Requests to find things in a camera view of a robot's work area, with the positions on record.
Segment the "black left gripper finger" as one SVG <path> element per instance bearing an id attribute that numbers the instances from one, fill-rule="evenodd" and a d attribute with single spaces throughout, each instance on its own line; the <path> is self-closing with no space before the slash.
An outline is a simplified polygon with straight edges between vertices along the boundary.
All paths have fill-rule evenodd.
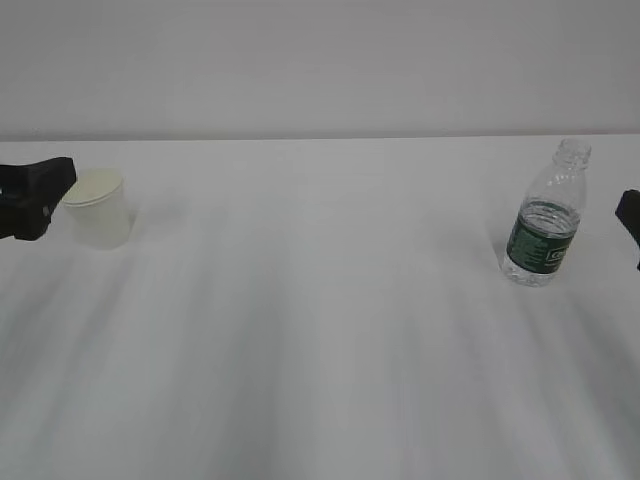
<path id="1" fill-rule="evenodd" d="M 77 181 L 72 158 L 56 157 L 26 165 L 2 165 L 1 238 L 36 241 L 48 230 L 52 215 Z"/>

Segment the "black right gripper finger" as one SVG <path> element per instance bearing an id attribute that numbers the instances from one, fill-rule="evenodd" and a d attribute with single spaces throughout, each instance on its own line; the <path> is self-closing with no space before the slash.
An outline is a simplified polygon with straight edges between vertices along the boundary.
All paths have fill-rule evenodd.
<path id="1" fill-rule="evenodd" d="M 640 191 L 626 190 L 619 200 L 615 215 L 637 247 L 640 247 Z"/>

